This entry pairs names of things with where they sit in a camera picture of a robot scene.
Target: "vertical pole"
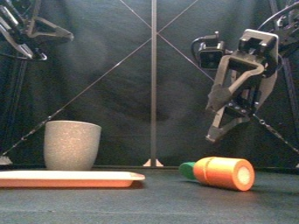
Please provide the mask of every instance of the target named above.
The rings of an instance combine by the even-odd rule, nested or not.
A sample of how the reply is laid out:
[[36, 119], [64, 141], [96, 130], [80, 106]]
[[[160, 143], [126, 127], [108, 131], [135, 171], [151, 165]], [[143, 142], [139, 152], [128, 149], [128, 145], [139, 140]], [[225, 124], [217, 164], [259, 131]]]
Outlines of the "vertical pole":
[[[272, 14], [276, 14], [277, 13], [276, 0], [268, 0], [268, 2], [269, 2], [271, 12]], [[287, 93], [288, 93], [291, 110], [293, 115], [293, 128], [296, 133], [295, 137], [296, 137], [296, 140], [299, 140], [299, 106], [297, 106], [297, 98], [295, 94], [295, 82], [293, 82], [288, 58], [283, 58], [283, 69], [284, 69], [284, 81], [287, 85]]]
[[151, 166], [156, 167], [156, 0], [152, 0]]

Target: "gray cup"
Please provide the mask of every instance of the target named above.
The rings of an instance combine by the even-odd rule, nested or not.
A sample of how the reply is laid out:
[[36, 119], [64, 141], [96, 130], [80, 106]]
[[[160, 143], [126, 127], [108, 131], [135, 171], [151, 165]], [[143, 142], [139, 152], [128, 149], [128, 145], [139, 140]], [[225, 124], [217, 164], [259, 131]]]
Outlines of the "gray cup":
[[45, 123], [44, 163], [52, 171], [88, 171], [98, 154], [101, 128], [88, 122]]

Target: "black backdrop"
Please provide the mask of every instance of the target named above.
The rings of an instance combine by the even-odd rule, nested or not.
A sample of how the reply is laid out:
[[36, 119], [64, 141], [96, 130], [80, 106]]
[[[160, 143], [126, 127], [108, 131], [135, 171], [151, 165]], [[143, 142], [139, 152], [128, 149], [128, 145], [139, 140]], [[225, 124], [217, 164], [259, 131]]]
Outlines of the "black backdrop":
[[[256, 29], [271, 16], [268, 1], [157, 0], [155, 92], [149, 0], [42, 0], [40, 16], [69, 30], [74, 39], [42, 46], [45, 62], [1, 59], [2, 149], [90, 85], [53, 120], [101, 126], [96, 165], [139, 166], [155, 155], [165, 166], [207, 156], [243, 157], [253, 166], [296, 166], [297, 155], [255, 119], [219, 144], [205, 141], [211, 118], [204, 108], [213, 73], [188, 61], [191, 42], [215, 31], [235, 50], [243, 31]], [[281, 72], [257, 115], [297, 146]], [[16, 164], [42, 163], [42, 132], [9, 152]]]

